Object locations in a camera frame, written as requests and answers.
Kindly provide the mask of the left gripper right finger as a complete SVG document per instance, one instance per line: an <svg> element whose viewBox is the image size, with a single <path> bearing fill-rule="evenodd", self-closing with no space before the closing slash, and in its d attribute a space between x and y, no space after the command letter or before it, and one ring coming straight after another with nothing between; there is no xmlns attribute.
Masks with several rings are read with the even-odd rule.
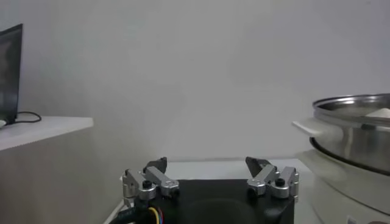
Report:
<svg viewBox="0 0 390 224"><path fill-rule="evenodd" d="M247 180L247 194L251 200L264 196L267 191L277 199L292 197L298 200L299 172L295 167L278 170L266 159L249 156L245 162L252 176Z"/></svg>

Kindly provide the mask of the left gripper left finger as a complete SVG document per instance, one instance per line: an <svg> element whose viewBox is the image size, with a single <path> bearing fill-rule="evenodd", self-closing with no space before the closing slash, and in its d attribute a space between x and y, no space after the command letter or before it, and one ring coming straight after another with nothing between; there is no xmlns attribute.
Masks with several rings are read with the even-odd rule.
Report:
<svg viewBox="0 0 390 224"><path fill-rule="evenodd" d="M122 175L124 204L131 207L136 200L151 201L158 196L177 198L180 194L180 184L178 180L165 175L167 165L167 158L162 157L148 162L141 171L126 169Z"/></svg>

